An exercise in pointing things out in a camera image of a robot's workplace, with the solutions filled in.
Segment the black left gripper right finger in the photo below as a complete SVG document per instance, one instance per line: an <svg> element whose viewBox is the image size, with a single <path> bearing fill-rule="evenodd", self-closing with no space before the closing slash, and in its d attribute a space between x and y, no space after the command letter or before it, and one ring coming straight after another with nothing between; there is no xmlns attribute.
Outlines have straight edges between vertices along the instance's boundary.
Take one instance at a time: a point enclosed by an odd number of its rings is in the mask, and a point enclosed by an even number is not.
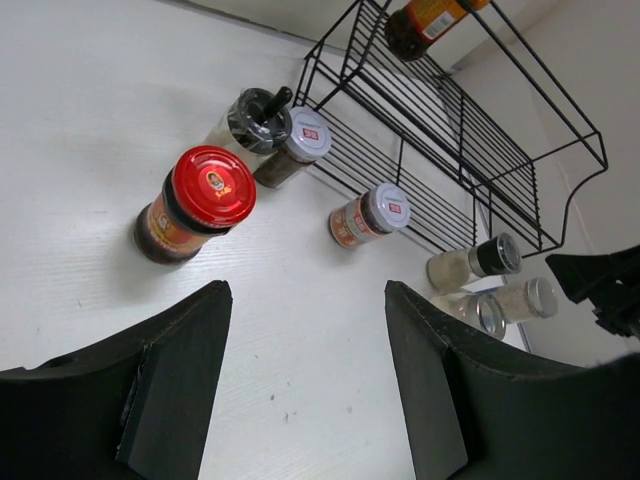
<svg viewBox="0 0 640 480"><path fill-rule="evenodd" d="M635 479L639 358L548 360L456 320L406 284L385 314L419 479Z"/></svg>

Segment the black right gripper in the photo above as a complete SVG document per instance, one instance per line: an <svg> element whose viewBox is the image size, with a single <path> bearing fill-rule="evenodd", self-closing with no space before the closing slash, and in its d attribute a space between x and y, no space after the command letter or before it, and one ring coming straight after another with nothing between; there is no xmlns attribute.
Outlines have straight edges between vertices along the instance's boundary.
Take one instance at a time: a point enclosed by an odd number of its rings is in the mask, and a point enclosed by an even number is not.
<svg viewBox="0 0 640 480"><path fill-rule="evenodd" d="M639 338L639 246L604 255L551 254L545 262L571 302L592 302L597 325Z"/></svg>

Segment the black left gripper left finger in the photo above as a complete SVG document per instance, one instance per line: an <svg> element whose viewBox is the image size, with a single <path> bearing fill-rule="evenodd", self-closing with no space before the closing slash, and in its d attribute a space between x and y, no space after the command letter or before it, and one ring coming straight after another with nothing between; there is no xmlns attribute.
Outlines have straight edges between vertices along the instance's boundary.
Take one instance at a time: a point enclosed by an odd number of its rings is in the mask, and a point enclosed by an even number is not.
<svg viewBox="0 0 640 480"><path fill-rule="evenodd" d="M232 304L214 281L85 348L3 371L2 477L197 478Z"/></svg>

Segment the silver lid blue label shaker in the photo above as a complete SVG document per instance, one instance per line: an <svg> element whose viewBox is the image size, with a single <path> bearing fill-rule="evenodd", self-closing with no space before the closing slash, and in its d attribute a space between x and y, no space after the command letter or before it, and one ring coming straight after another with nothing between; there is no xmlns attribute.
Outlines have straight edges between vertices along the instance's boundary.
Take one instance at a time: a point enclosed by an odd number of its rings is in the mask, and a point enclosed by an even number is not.
<svg viewBox="0 0 640 480"><path fill-rule="evenodd" d="M551 318L558 312L556 293L545 278L533 278L475 293L487 293L495 297L502 307L506 328L511 324Z"/></svg>

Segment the black collar pepper shaker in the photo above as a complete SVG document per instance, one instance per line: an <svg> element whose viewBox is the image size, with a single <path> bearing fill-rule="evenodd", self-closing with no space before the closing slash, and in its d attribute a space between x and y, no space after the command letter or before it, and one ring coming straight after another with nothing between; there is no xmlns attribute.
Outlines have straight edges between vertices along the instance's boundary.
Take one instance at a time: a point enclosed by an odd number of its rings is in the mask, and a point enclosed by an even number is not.
<svg viewBox="0 0 640 480"><path fill-rule="evenodd" d="M516 241L501 233L474 247L433 256L426 263L426 274L436 291L451 293L482 278L517 274L521 268Z"/></svg>

